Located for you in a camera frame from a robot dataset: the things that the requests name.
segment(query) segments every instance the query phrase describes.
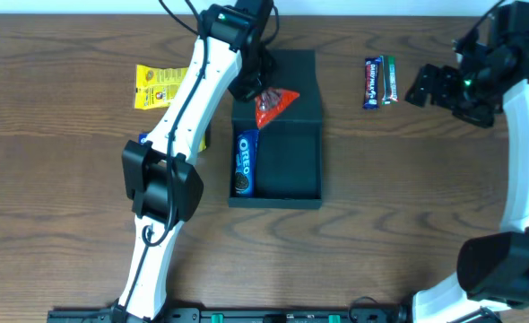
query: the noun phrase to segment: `wood surface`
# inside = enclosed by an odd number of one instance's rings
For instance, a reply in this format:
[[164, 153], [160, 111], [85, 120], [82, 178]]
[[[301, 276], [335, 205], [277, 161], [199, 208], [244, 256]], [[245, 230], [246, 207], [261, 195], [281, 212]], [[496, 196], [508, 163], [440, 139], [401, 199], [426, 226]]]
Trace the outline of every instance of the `wood surface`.
[[[496, 232], [503, 214], [505, 117], [486, 130], [405, 102], [363, 110], [364, 57], [396, 56], [403, 97], [421, 65], [454, 63], [451, 40], [473, 22], [282, 17], [272, 48], [317, 53], [325, 202], [227, 207], [227, 93], [199, 158], [204, 196], [178, 239], [171, 297], [345, 308], [362, 295], [398, 302], [454, 272], [463, 242]], [[134, 65], [187, 66], [194, 40], [163, 15], [0, 15], [0, 322], [120, 295], [134, 245], [121, 151], [164, 112], [132, 109]], [[529, 310], [505, 318], [529, 322]]]

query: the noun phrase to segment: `red snack package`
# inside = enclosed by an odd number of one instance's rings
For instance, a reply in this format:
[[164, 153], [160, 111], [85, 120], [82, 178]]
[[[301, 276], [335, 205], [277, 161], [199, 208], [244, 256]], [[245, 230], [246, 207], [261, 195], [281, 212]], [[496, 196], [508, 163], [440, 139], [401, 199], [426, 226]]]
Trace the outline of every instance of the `red snack package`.
[[261, 129], [280, 115], [300, 94], [298, 92], [268, 88], [256, 100], [256, 126]]

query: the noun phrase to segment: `wooden table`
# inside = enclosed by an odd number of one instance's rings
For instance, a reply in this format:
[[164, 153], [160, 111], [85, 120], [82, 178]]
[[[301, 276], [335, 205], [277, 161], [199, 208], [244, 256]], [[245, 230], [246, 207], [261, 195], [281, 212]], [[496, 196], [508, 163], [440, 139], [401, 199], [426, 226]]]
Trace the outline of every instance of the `wooden table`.
[[[454, 272], [464, 241], [496, 232], [503, 214], [505, 117], [485, 130], [405, 102], [363, 110], [364, 57], [396, 55], [403, 96], [421, 65], [454, 63], [451, 40], [473, 22], [282, 17], [272, 48], [317, 53], [325, 202], [227, 207], [226, 94], [197, 166], [203, 200], [172, 259], [172, 297], [345, 308], [361, 295], [398, 302]], [[187, 66], [193, 42], [162, 15], [0, 15], [0, 322], [120, 295], [134, 245], [121, 151], [164, 112], [132, 109], [134, 65]], [[529, 310], [505, 318], [526, 322]]]

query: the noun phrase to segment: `white background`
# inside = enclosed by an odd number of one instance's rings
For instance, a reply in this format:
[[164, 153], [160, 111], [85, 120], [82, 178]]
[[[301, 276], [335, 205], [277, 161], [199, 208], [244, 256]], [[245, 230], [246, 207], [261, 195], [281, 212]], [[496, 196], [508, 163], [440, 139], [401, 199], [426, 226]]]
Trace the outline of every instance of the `white background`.
[[[198, 11], [234, 0], [192, 0]], [[478, 16], [496, 0], [275, 0], [281, 14]], [[183, 0], [165, 0], [190, 13]], [[158, 0], [0, 0], [0, 13], [164, 13]]]

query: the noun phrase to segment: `open box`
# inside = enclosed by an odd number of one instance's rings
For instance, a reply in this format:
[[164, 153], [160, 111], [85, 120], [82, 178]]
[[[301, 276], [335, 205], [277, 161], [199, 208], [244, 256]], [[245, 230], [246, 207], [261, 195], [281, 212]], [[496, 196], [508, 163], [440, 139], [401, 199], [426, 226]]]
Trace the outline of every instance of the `open box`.
[[313, 50], [274, 50], [271, 86], [300, 93], [258, 137], [255, 194], [236, 197], [237, 136], [256, 129], [256, 103], [235, 101], [229, 207], [317, 209], [322, 205], [322, 102]]

